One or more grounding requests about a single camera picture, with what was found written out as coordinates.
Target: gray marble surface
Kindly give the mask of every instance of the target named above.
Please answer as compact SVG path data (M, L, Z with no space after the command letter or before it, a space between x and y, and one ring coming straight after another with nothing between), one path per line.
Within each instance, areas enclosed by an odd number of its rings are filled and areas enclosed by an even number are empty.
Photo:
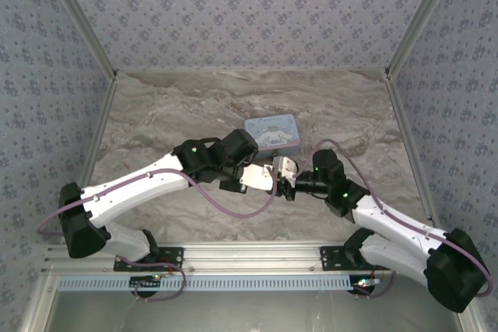
M302 165L322 138L333 138L354 157L380 197L425 219L405 146L380 72L241 71L140 72L117 76L117 91L92 184L147 166L189 138L219 138L248 118L293 114ZM359 181L346 165L352 179ZM238 212L261 207L268 195L203 187ZM322 201L298 195L275 199L249 219L224 215L194 190L158 197L117 222L151 230L158 241L344 240L357 227L333 215Z

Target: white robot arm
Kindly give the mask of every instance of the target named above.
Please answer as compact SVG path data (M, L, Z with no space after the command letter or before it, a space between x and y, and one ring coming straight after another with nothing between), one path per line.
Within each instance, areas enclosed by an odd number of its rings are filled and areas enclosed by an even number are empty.
M118 225L113 222L116 217L152 198L190 187L189 178L196 183L220 180L220 189L237 193L245 193L248 187L270 191L275 178L277 196L293 201L297 192L324 195L332 212L361 227L344 245L353 266L377 265L409 276L457 312L463 311L486 283L473 263L434 239L451 241L484 266L468 235L424 225L385 204L381 209L368 190L346 177L331 149L314 153L313 171L301 173L287 157L275 157L272 166L254 165L251 162L257 152L255 140L239 129L223 140L187 140L153 164L99 186L85 190L75 183L64 186L61 206L87 201L59 215L70 257L103 251L132 261L154 262L156 258L149 257L156 243L150 232Z

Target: purple cable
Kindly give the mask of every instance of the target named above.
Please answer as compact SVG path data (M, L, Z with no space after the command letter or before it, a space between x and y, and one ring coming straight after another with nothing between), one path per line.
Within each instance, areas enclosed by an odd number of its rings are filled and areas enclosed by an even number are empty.
M152 175L157 175L157 174L162 174L162 173L177 174L177 175L181 176L182 178L186 179L187 182L189 182L193 186L193 188L195 188L207 201L209 201L210 204L212 204L215 208L219 209L223 213L231 215L232 217L235 217L235 218L253 218L256 215L259 215L263 211L268 209L268 207L272 204L273 200L275 200L275 196L277 194L277 181L276 181L275 175L273 174L272 170L269 167L267 167L267 170L269 171L270 176L272 177L272 180L273 180L272 194L270 195L270 198L268 199L268 201L266 201L266 204L263 205L262 208L260 208L257 211L253 211L252 213L248 213L248 214L236 213L234 211L228 210L227 208L224 208L221 204L219 204L211 196L209 196L205 190L203 190L192 178L189 177L189 175L182 173L179 170L176 170L176 169L158 169L158 170L151 171L150 174L152 174ZM144 173L144 174L141 174L138 176L134 176L133 178L130 178L128 180L124 180L120 183L115 184L112 187L109 187L105 190L102 190L101 192L95 194L95 196L97 196L98 198L101 198L101 197L105 196L106 194L109 194L110 192L114 192L115 190L118 190L122 187L128 186L129 184L134 183L137 180L141 180L141 179L148 178L148 177L149 176L147 175L147 173ZM44 225L47 224L47 222L49 222L51 219L55 218L59 214L65 212L69 209L80 206L81 204L85 204L86 202L92 201L93 199L94 199L94 196L85 197L82 200L72 202L71 204L67 204L67 205L63 206L62 208L59 208L59 209L53 211L47 217L45 217L45 219L43 221L41 221L38 224L37 233L39 235L46 235L46 236L63 236L63 234L60 232L47 232L47 231L42 231L41 229L44 227Z
M141 299L142 301L145 301L145 302L169 301L170 299L177 298L179 295L181 295L184 292L185 285L187 285L187 276L185 275L185 272L183 271L183 269L181 267L178 267L176 264L168 264L166 262L156 262L154 264L140 264L138 262L132 262L128 258L124 258L124 257L119 257L119 259L121 259L126 264L129 264L129 265L135 266L135 267L170 267L170 268L173 268L174 270L179 271L181 273L181 277L183 278L183 281L181 282L181 287L173 295L167 295L165 297L157 297L154 299L146 299L146 298L140 297L139 296L140 285L147 282L147 280L141 280L137 283L137 285L135 286L135 289L133 290L133 293L135 294L135 297L137 299Z
M362 299L378 299L379 297L382 297L383 295L385 295L386 293L388 293L392 289L392 287L395 285L395 282L396 282L396 276L397 276L396 272L393 272L391 275L391 280L389 281L388 286L382 292L378 292L375 295L371 295L368 291L366 291L365 289L358 287L358 286L355 286L353 288L357 291L365 293L365 295L358 295Z
M361 172L361 170L359 169L359 167L354 163L354 161L351 159L351 157L348 155L348 153L341 147L341 145L338 142L336 142L334 140L331 140L331 139L320 140L315 145L315 147L313 148L313 151L311 152L310 156L307 158L306 162L304 163L303 168L301 169L300 172L298 172L296 174L295 178L297 178L305 170L306 166L313 159L313 155L318 151L320 145L322 145L322 144L324 144L326 142L329 142L329 143L332 143L333 145L335 145L337 147L337 149L342 153L342 155L347 158L347 160L349 161L349 163L351 164L351 166L358 173L358 176L365 183L365 187L370 192L370 195L372 196L373 200L375 201L375 203L377 204L377 206L379 207L379 209L381 211L383 211L386 216L388 216L389 218L391 218L393 221L397 222L398 224L402 225L403 227L406 227L407 229L411 229L412 231L415 231L415 232L417 232L417 233L419 233L421 235L424 235L424 236L427 235L431 239L435 239L435 240L443 243L444 245L449 246L451 249L454 249L454 250L458 251L460 254L462 254L468 260L470 260L482 272L482 274L484 275L484 277L486 278L486 281L488 283L488 288L484 292L478 293L477 295L475 295L475 297L486 297L486 296L490 295L493 292L494 281L493 281L493 278L491 278L491 274L467 250L463 250L458 245L453 244L451 241L446 240L443 237L439 237L438 235L434 235L433 233L426 232L423 229L415 227L414 225L410 225L409 223L407 223L407 222L403 221L402 219L400 219L400 218L396 217L395 215L393 215L387 209L384 209L384 206L382 205L381 200L379 200L379 197L375 194L374 189L370 186L370 184L368 183L368 180L366 179L366 177L363 175L363 173Z

